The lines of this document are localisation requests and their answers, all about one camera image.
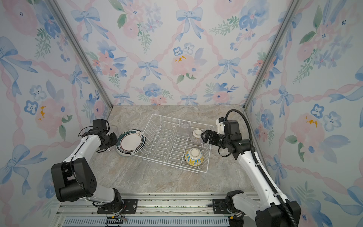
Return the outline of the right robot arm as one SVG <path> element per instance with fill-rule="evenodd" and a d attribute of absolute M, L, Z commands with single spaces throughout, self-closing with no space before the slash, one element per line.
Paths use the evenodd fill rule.
<path fill-rule="evenodd" d="M 224 203 L 214 203 L 213 207 L 225 208 L 234 218 L 247 215 L 258 227 L 297 227 L 300 205 L 289 200 L 273 182 L 255 151 L 252 139 L 242 138 L 237 121 L 220 118 L 216 124 L 218 131 L 206 130 L 201 134 L 203 142 L 227 149 L 247 173 L 259 201 L 235 190 L 227 193 Z"/>

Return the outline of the white wire dish rack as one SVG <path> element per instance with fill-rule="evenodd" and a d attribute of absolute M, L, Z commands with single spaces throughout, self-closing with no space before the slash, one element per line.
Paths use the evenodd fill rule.
<path fill-rule="evenodd" d="M 211 145 L 192 143 L 189 136 L 195 129 L 204 132 L 205 130 L 213 130 L 214 127 L 209 124 L 189 121 L 191 123 L 190 129 L 182 130 L 179 127 L 180 120 L 158 114 L 151 115 L 142 131 L 146 143 L 143 149 L 133 156 L 194 173 L 207 173 Z M 199 166 L 190 166 L 186 162 L 184 155 L 190 148 L 198 148 L 204 155 L 204 161 Z"/>

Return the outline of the yellow blue patterned bowl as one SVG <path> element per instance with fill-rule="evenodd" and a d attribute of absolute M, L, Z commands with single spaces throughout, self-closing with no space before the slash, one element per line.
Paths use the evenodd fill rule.
<path fill-rule="evenodd" d="M 184 158 L 190 166 L 199 166 L 204 161 L 204 155 L 198 148 L 190 148 Z"/>

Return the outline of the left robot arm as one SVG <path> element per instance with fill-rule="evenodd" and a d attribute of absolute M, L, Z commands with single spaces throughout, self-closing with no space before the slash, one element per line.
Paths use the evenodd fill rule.
<path fill-rule="evenodd" d="M 89 162 L 94 153 L 102 153 L 116 145 L 117 136 L 110 133 L 107 120 L 96 119 L 91 129 L 79 134 L 81 141 L 63 161 L 51 168 L 55 195 L 60 202 L 76 202 L 86 199 L 100 211 L 119 214 L 125 203 L 117 189 L 98 184 Z"/>

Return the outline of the clear glass back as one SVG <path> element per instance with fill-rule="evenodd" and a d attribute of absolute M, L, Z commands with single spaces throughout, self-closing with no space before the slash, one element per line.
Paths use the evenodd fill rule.
<path fill-rule="evenodd" d="M 182 130 L 189 130 L 190 129 L 190 126 L 191 126 L 191 123 L 189 121 L 180 120 L 179 127 Z"/>

